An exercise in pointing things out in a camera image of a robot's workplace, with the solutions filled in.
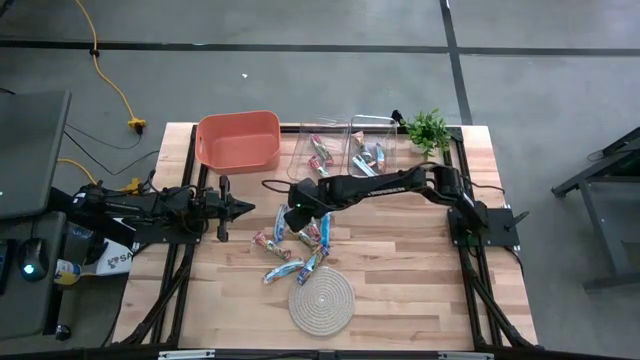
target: potted plant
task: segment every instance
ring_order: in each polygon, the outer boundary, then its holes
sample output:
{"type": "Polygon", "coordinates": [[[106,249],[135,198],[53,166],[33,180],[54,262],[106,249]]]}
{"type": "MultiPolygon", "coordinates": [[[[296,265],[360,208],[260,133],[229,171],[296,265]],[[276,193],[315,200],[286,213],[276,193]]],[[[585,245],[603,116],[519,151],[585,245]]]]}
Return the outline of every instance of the potted plant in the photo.
{"type": "Polygon", "coordinates": [[[417,145],[425,159],[434,156],[436,148],[440,148],[441,151],[449,149],[449,131],[439,111],[433,109],[426,114],[421,111],[411,123],[400,120],[400,124],[407,128],[409,138],[417,145]]]}

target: candy bar wrapper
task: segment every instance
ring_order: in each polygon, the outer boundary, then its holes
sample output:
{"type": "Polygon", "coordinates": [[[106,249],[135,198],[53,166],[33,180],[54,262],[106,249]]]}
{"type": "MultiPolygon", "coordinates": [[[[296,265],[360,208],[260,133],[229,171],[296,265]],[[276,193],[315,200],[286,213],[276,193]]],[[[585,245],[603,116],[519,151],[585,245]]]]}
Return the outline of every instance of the candy bar wrapper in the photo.
{"type": "Polygon", "coordinates": [[[356,167],[358,167],[358,169],[362,170],[362,172],[365,173],[365,175],[367,175],[367,176],[376,176],[376,175],[378,175],[378,174],[376,174],[375,171],[373,171],[371,166],[367,165],[367,163],[364,161],[362,156],[360,156],[360,154],[356,154],[351,160],[353,161],[353,164],[356,167]]]}
{"type": "Polygon", "coordinates": [[[291,258],[291,250],[283,249],[276,245],[273,241],[267,240],[267,238],[261,232],[258,232],[256,236],[253,237],[252,242],[284,261],[288,261],[291,258]]]}
{"type": "Polygon", "coordinates": [[[329,255],[329,252],[327,251],[327,249],[325,249],[324,246],[319,245],[316,248],[316,250],[313,252],[311,259],[309,259],[309,261],[307,261],[307,263],[304,265],[302,270],[300,270],[300,273],[298,274],[298,279],[297,279],[298,284],[304,285],[307,282],[307,280],[309,280],[311,273],[313,273],[313,271],[317,269],[318,266],[320,266],[320,263],[322,262],[322,260],[328,255],[329,255]]]}
{"type": "Polygon", "coordinates": [[[329,252],[329,248],[331,247],[329,244],[329,234],[331,233],[331,213],[326,213],[322,217],[322,238],[320,240],[320,244],[327,249],[329,252]]]}
{"type": "Polygon", "coordinates": [[[273,241],[275,243],[279,243],[284,239],[284,228],[286,227],[286,222],[284,221],[284,214],[286,214],[289,210],[289,206],[287,204],[282,204],[278,208],[278,213],[276,215],[276,223],[273,225],[273,241]]]}
{"type": "Polygon", "coordinates": [[[307,235],[307,233],[305,233],[304,231],[299,231],[296,235],[298,236],[298,240],[307,245],[311,250],[315,250],[315,248],[320,245],[319,242],[313,240],[311,236],[307,235]]]}
{"type": "Polygon", "coordinates": [[[303,266],[304,266],[303,258],[297,258],[295,260],[291,260],[288,263],[284,265],[280,265],[277,268],[266,273],[262,278],[262,282],[265,284],[271,284],[272,282],[278,279],[281,279],[291,274],[294,271],[298,271],[299,269],[302,269],[303,266]]]}
{"type": "Polygon", "coordinates": [[[322,160],[324,160],[325,164],[333,165],[333,157],[331,157],[331,154],[329,154],[329,150],[327,150],[327,147],[322,143],[320,136],[311,135],[309,138],[311,139],[311,145],[313,145],[313,148],[316,149],[316,152],[322,158],[322,160]]]}
{"type": "Polygon", "coordinates": [[[320,177],[329,176],[329,173],[322,167],[322,164],[320,164],[317,156],[313,156],[311,159],[309,159],[309,167],[315,170],[320,175],[320,177]]]}
{"type": "Polygon", "coordinates": [[[311,218],[311,222],[304,228],[304,231],[309,234],[315,242],[320,242],[322,239],[322,235],[320,235],[320,230],[318,229],[318,224],[316,224],[316,219],[314,218],[311,218]]]}
{"type": "Polygon", "coordinates": [[[373,166],[376,163],[376,159],[371,155],[369,150],[367,150],[367,145],[364,143],[364,132],[358,131],[357,133],[351,135],[353,137],[353,141],[356,142],[358,149],[360,150],[360,156],[369,166],[373,166]]]}
{"type": "Polygon", "coordinates": [[[380,143],[376,143],[376,161],[378,162],[378,170],[384,172],[384,151],[382,151],[380,143]]]}

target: gray floor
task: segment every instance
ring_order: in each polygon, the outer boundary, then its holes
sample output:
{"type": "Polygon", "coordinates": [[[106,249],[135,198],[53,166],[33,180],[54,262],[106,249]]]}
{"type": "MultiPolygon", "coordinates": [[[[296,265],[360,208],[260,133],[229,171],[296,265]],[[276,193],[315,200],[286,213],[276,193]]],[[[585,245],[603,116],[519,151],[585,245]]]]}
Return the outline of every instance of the gray floor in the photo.
{"type": "MultiPolygon", "coordinates": [[[[446,45],[437,0],[85,0],[105,41],[250,44],[446,45]]],[[[640,47],[634,0],[450,0],[458,43],[488,47],[640,47]]],[[[90,39],[71,0],[18,0],[0,19],[0,36],[90,39]]],[[[405,114],[439,107],[460,114],[448,55],[281,52],[103,51],[103,70],[150,123],[142,144],[114,151],[77,138],[111,169],[158,148],[168,121],[254,109],[282,121],[355,113],[405,114]]],[[[463,56],[474,124],[490,127],[507,199],[531,215],[519,225],[525,279],[541,345],[637,357],[640,288],[587,295],[581,283],[607,274],[582,199],[549,189],[586,167],[586,155],[638,126],[640,57],[463,56]]],[[[86,50],[0,49],[0,87],[67,89],[69,122],[112,143],[135,136],[117,94],[94,73],[86,50]]],[[[109,176],[63,144],[61,156],[85,164],[108,186],[143,177],[151,157],[109,176]]],[[[59,166],[56,186],[86,183],[59,166]]],[[[124,279],[83,280],[65,296],[67,343],[29,338],[1,353],[96,346],[105,338],[124,279]]]]}

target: woven rope mat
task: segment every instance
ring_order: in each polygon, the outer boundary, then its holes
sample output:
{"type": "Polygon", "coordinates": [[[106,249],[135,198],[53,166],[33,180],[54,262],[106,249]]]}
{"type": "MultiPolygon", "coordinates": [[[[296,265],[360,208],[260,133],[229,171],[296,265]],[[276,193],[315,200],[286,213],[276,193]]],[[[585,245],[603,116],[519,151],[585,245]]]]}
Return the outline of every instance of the woven rope mat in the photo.
{"type": "Polygon", "coordinates": [[[289,313],[304,332],[329,336],[342,330],[351,320],[355,295],[340,272],[326,266],[314,271],[304,286],[294,282],[289,292],[289,313]]]}

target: computer monitor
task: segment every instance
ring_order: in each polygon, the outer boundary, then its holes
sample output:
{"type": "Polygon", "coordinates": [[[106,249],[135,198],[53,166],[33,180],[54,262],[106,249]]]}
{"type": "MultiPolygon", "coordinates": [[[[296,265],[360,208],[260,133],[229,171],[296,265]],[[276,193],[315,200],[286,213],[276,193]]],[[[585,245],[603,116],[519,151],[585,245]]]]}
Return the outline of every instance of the computer monitor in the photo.
{"type": "Polygon", "coordinates": [[[0,95],[0,220],[46,209],[70,104],[68,91],[0,95]]]}

